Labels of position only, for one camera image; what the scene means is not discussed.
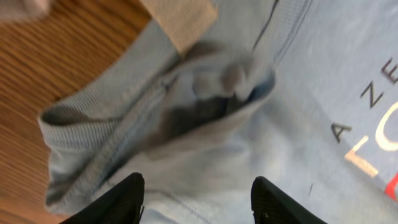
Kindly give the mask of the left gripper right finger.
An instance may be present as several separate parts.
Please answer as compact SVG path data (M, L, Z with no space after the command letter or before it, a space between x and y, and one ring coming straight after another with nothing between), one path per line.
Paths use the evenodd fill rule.
M262 176L252 183L251 210L255 224L326 224Z

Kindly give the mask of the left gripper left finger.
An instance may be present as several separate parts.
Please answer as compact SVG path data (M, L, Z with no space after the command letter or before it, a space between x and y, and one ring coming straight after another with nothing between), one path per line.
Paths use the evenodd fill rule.
M62 224L139 224L144 203L144 178L132 173Z

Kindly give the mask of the light blue printed t-shirt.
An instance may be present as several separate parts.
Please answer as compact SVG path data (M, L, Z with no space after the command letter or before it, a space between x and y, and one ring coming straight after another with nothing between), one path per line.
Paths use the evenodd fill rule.
M397 2L215 6L186 56L152 21L41 113L46 208L73 215L139 172L143 223L251 223L263 176L327 223L396 223Z

